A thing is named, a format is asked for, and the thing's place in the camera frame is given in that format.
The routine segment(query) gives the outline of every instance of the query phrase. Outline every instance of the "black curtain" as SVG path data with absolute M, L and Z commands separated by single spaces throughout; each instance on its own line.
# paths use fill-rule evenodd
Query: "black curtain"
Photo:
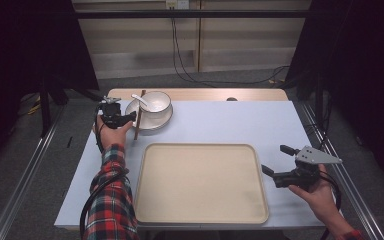
M 0 145 L 18 117 L 20 99 L 40 91 L 44 79 L 57 92 L 98 89 L 77 19 L 54 12 L 74 12 L 71 1 L 0 0 Z
M 384 1 L 334 2 L 312 2 L 311 9 L 339 10 L 344 18 L 306 20 L 286 83 L 306 99 L 322 76 L 323 89 L 384 170 Z

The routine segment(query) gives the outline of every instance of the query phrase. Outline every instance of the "beige tray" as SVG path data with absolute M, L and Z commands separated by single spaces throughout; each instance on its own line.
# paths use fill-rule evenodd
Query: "beige tray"
M 141 223 L 260 224 L 261 165 L 246 144 L 151 144 L 136 193 Z

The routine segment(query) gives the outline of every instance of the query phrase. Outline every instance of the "black cable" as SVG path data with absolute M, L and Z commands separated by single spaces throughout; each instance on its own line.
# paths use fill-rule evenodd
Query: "black cable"
M 326 109 L 326 112 L 325 112 L 325 115 L 324 115 L 324 120 L 323 120 L 323 137 L 322 137 L 322 140 L 320 141 L 320 145 L 319 145 L 319 150 L 321 150 L 324 146 L 324 144 L 326 143 L 326 140 L 327 140 L 327 134 L 328 134 L 328 130 L 329 130 L 329 124 L 330 124 L 330 115 L 332 113 L 332 106 L 333 106 L 333 103 L 332 103 L 332 97 L 330 96 L 329 94 L 329 99 L 328 99 L 328 103 L 327 103 L 327 109 Z
M 204 84 L 206 86 L 209 86 L 209 87 L 212 87 L 212 88 L 215 88 L 216 86 L 214 85 L 211 85 L 210 83 L 224 83 L 224 84 L 257 84 L 257 83 L 264 83 L 264 82 L 267 82 L 273 78 L 275 78 L 279 73 L 281 73 L 284 69 L 286 68 L 289 68 L 289 65 L 287 66 L 280 66 L 280 67 L 277 67 L 275 69 L 273 69 L 273 74 L 268 77 L 268 78 L 265 78 L 263 80 L 259 80 L 259 81 L 255 81 L 255 82 L 230 82 L 230 81 L 211 81 L 211 80 L 208 80 L 208 81 L 197 81 L 196 79 L 194 79 L 193 77 L 191 77 L 188 72 L 186 71 L 184 65 L 183 65 L 183 61 L 182 61 L 182 57 L 180 56 L 180 50 L 179 50 L 179 43 L 178 43 L 178 40 L 177 40 L 177 27 L 176 27 L 176 20 L 174 18 L 171 19 L 171 25 L 172 25 L 172 35 L 173 35 L 173 65 L 174 65 L 174 70 L 176 71 L 177 75 L 184 81 L 187 81 L 187 82 L 192 82 L 192 83 L 199 83 L 199 84 Z M 183 71 L 185 72 L 185 74 L 189 77 L 190 80 L 188 79 L 185 79 L 184 77 L 182 77 L 180 75 L 180 73 L 178 72 L 177 70 L 177 67 L 176 67 L 176 53 L 177 52 L 177 55 L 179 57 L 179 60 L 180 60 L 180 65 L 182 66 L 182 69 Z
M 335 195 L 335 206 L 338 211 L 341 209 L 341 204 L 342 204 L 342 195 L 341 191 L 339 190 L 339 185 L 336 183 L 335 179 L 329 175 L 327 172 L 320 171 L 320 173 L 325 174 L 327 177 L 321 176 L 320 178 L 325 180 L 326 182 L 330 183 L 330 185 L 333 187 L 333 194 Z M 329 236 L 329 229 L 326 228 L 325 231 L 323 232 L 323 235 L 320 237 L 320 240 L 326 240 L 327 237 Z
M 180 49 L 179 49 L 179 42 L 177 41 L 177 27 L 176 27 L 176 20 L 174 18 L 171 19 L 171 26 L 172 26 L 172 35 L 173 35 L 173 65 L 174 65 L 174 70 L 176 71 L 177 75 L 184 81 L 187 82 L 192 82 L 192 83 L 200 83 L 212 88 L 215 88 L 215 86 L 207 84 L 205 82 L 197 81 L 193 77 L 191 77 L 188 72 L 186 71 L 184 65 L 183 65 L 183 60 L 182 57 L 180 56 Z M 176 52 L 180 60 L 180 65 L 182 66 L 183 71 L 185 74 L 189 77 L 190 80 L 183 78 L 180 73 L 177 71 L 177 66 L 176 66 Z
M 104 151 L 104 147 L 102 146 L 102 142 L 101 142 L 101 130 L 102 130 L 102 127 L 104 127 L 104 125 L 102 125 L 100 129 L 98 129 L 98 117 L 100 117 L 98 115 L 98 112 L 101 109 L 101 106 L 102 106 L 102 103 L 99 103 L 98 106 L 96 106 L 95 108 L 94 128 L 95 128 L 96 145 L 98 145 L 99 151 L 102 153 Z
M 271 80 L 273 77 L 275 77 L 277 74 L 279 74 L 280 72 L 283 71 L 283 69 L 285 68 L 288 68 L 289 66 L 280 66 L 280 67 L 277 67 L 274 69 L 274 74 L 272 74 L 270 77 L 268 78 L 265 78 L 263 80 L 258 80 L 258 81 L 254 81 L 254 82 L 229 82 L 229 81 L 201 81 L 201 82 L 205 82 L 205 83 L 227 83 L 227 84 L 257 84 L 257 83 L 264 83 L 264 82 L 267 82 L 269 80 Z
M 121 177 L 126 177 L 126 173 L 124 172 L 117 172 L 114 176 L 112 176 L 110 179 L 106 180 L 104 183 L 98 186 L 89 196 L 87 199 L 85 205 L 83 206 L 82 213 L 80 215 L 80 239 L 83 239 L 83 235 L 85 233 L 85 220 L 86 220 L 86 213 L 89 211 L 90 207 L 92 206 L 93 201 L 95 200 L 96 196 L 109 184 L 115 182 L 116 180 L 120 179 Z
M 34 112 L 36 112 L 36 111 L 38 111 L 40 109 L 40 104 L 39 104 L 39 108 L 37 109 L 37 110 L 35 110 L 35 111 L 33 111 L 31 114 L 33 114 Z M 23 116 L 25 116 L 25 115 L 28 115 L 30 112 L 31 112 L 31 110 L 32 109 L 30 109 L 29 111 L 27 111 L 27 112 L 23 112 L 23 113 L 20 113 L 20 114 L 18 114 L 18 116 L 17 117 L 23 117 Z
M 349 4 L 348 4 L 348 7 L 347 7 L 347 10 L 346 10 L 346 13 L 345 13 L 345 17 L 342 19 L 341 25 L 339 26 L 339 29 L 338 29 L 338 33 L 336 34 L 335 42 L 333 44 L 333 47 L 331 48 L 332 51 L 330 51 L 330 54 L 329 54 L 329 57 L 328 57 L 328 60 L 327 60 L 327 64 L 326 64 L 326 68 L 327 68 L 327 66 L 329 66 L 329 63 L 332 61 L 332 58 L 333 58 L 333 55 L 334 55 L 334 52 L 335 52 L 335 48 L 337 48 L 337 46 L 338 46 L 339 38 L 340 38 L 341 33 L 342 33 L 342 31 L 343 31 L 343 29 L 345 27 L 345 23 L 346 23 L 346 21 L 348 19 L 348 16 L 349 16 L 349 14 L 351 12 L 351 8 L 352 8 L 353 5 L 354 5 L 354 0 L 350 0 Z M 327 138 L 327 129 L 329 127 L 329 118 L 330 118 L 331 110 L 328 110 L 328 112 L 329 112 L 329 116 L 328 116 L 327 127 L 325 129 L 325 134 L 324 134 L 324 136 L 322 138 L 322 141 L 320 143 L 319 150 L 323 147 L 323 145 L 324 145 L 324 143 L 326 141 L 326 138 Z

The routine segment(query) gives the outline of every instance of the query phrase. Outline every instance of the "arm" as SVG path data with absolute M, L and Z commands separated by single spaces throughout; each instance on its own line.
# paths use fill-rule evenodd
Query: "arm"
M 326 172 L 323 165 L 319 165 L 319 168 L 321 172 Z M 308 192 L 293 185 L 289 186 L 289 190 L 308 203 L 317 219 L 326 225 L 335 239 L 363 239 L 360 232 L 351 227 L 336 209 L 328 182 L 319 180 Z
M 127 171 L 124 160 L 126 132 L 132 122 L 113 130 L 103 126 L 100 133 L 104 147 L 101 170 L 92 180 L 90 191 L 120 171 Z M 139 239 L 133 198 L 126 177 L 105 187 L 93 201 L 89 210 L 84 239 Z

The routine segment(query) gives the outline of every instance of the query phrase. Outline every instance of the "person's left hand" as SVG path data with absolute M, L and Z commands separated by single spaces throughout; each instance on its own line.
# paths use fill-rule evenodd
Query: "person's left hand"
M 95 132 L 95 126 L 93 127 L 93 132 L 101 135 L 102 147 L 106 149 L 112 144 L 121 144 L 124 146 L 126 143 L 126 133 L 133 126 L 133 122 L 129 121 L 121 128 L 111 129 L 104 124 L 100 115 L 98 115 L 97 118 L 98 133 Z

